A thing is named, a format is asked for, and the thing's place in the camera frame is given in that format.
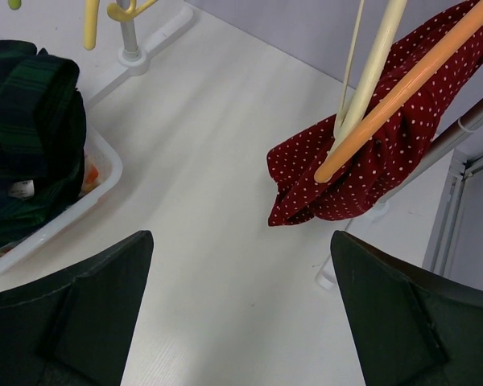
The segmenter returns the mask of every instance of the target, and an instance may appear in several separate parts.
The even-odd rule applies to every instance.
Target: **plastic basket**
[[[122,160],[105,139],[88,124],[88,134],[85,143],[86,154],[93,161],[104,182],[89,194],[77,201],[66,211],[57,216],[37,232],[30,235],[4,256],[0,257],[0,274],[16,263],[25,260],[36,249],[45,244],[74,221],[77,221],[87,211],[93,208],[120,179],[122,175]]]

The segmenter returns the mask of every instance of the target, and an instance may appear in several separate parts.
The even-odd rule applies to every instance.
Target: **green plaid fabric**
[[[0,41],[0,247],[40,228],[74,203],[84,174],[86,120],[78,66]],[[33,180],[35,195],[8,195]]]

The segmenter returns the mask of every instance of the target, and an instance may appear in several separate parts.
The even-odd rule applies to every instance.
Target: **orange hanger rod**
[[[326,158],[315,181],[326,183],[417,92],[481,26],[483,0],[479,1],[386,95],[352,133]]]

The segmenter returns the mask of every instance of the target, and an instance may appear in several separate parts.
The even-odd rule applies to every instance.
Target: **hanging cloth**
[[[453,6],[394,44],[366,113],[475,4]],[[334,142],[334,115],[276,146],[267,155],[270,176],[278,185],[268,224],[300,224],[314,216],[344,220],[368,211],[417,167],[441,115],[482,64],[483,27],[326,183],[316,183],[313,175]]]

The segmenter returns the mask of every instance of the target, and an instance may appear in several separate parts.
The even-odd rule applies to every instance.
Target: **cream hanger rod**
[[[341,127],[335,131],[336,140],[331,151],[335,150],[347,138],[365,115],[365,111],[369,107],[370,98],[385,67],[386,58],[394,42],[395,33],[401,22],[406,4],[407,0],[388,1],[378,34],[361,74],[360,82],[354,92],[349,110],[344,117]]]
[[[347,64],[345,65],[344,85],[342,86],[340,105],[338,107],[338,113],[336,114],[335,118],[335,136],[336,130],[341,127],[341,124],[345,118],[345,114],[347,113],[347,109],[349,108],[349,105],[351,103],[350,101],[347,104],[345,103],[345,96],[347,95],[349,75],[351,73],[351,67],[353,66],[354,48],[356,48],[357,34],[360,30],[361,15],[363,14],[364,4],[365,0],[360,0],[360,6],[358,7],[356,15],[356,23],[354,24],[353,39],[351,40],[351,47],[349,49],[349,58],[347,59]]]
[[[415,92],[417,92],[481,26],[480,0],[383,98],[357,128],[333,151],[315,173],[326,183],[372,137]]]

